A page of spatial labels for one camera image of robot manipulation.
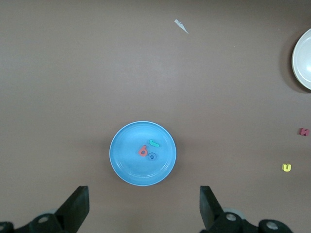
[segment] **blue plate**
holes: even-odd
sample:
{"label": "blue plate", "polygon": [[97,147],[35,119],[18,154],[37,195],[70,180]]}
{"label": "blue plate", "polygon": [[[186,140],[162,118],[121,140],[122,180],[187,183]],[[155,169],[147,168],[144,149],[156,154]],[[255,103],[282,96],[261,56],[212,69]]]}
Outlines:
{"label": "blue plate", "polygon": [[162,126],[137,121],[112,139],[110,162],[121,179],[138,186],[153,185],[169,175],[176,161],[172,136]]}

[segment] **plate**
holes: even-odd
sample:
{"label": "plate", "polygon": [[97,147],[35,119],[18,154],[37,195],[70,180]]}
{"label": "plate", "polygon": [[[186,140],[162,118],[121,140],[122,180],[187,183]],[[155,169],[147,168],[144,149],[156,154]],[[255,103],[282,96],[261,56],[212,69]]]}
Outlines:
{"label": "plate", "polygon": [[311,29],[298,40],[293,51],[292,66],[296,78],[311,90]]}
{"label": "plate", "polygon": [[176,146],[162,126],[137,121],[120,129],[110,145],[110,163],[124,181],[149,186],[165,179],[176,161]]}

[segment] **torn piece of paper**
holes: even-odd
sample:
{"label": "torn piece of paper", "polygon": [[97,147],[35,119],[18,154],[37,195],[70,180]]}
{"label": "torn piece of paper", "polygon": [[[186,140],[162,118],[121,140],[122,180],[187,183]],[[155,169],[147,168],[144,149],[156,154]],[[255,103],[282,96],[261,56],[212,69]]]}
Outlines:
{"label": "torn piece of paper", "polygon": [[189,34],[189,32],[187,32],[187,30],[185,29],[184,25],[183,25],[181,22],[179,22],[177,19],[175,19],[174,22],[175,22],[182,30],[184,30],[186,33]]}

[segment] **white plate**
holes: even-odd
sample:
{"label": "white plate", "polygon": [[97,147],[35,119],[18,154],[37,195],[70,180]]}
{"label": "white plate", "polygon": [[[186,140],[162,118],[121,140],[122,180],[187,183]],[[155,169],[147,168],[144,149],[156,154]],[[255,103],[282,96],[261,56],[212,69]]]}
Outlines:
{"label": "white plate", "polygon": [[311,29],[298,40],[293,51],[292,66],[296,78],[311,90]]}

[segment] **green object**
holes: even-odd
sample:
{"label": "green object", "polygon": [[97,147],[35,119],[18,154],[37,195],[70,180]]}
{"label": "green object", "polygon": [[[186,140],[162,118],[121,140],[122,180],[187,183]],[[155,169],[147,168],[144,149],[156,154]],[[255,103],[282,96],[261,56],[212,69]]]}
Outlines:
{"label": "green object", "polygon": [[160,145],[155,143],[152,139],[149,141],[149,144],[154,147],[159,147]]}

